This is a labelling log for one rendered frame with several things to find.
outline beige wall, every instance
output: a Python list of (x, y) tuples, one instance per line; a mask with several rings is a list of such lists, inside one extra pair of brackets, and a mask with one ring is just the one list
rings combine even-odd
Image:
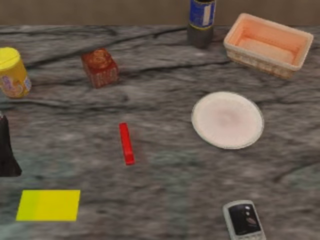
[[(217, 25), (242, 12), (287, 25), (320, 25), (320, 0), (218, 0)], [(0, 23), (185, 25), (189, 0), (0, 0)]]

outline brown cube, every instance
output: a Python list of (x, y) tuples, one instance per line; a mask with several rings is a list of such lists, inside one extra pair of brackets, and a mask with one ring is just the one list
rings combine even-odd
[(94, 88), (98, 89), (118, 81), (118, 66), (105, 48), (86, 53), (81, 56), (81, 60)]

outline yellow sponge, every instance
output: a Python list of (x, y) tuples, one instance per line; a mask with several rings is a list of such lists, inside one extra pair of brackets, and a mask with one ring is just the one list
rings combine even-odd
[(24, 190), (16, 221), (74, 222), (80, 190)]

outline black bottle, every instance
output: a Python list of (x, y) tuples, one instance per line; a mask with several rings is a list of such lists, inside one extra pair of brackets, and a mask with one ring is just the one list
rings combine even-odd
[(207, 48), (214, 37), (216, 0), (190, 0), (187, 37), (191, 45)]
[(21, 173), (11, 148), (8, 119), (0, 112), (0, 177), (18, 177)]

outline silver phone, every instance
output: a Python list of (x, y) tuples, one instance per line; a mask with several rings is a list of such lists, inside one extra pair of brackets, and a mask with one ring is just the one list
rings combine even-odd
[(231, 240), (267, 239), (252, 201), (232, 201), (222, 210)]

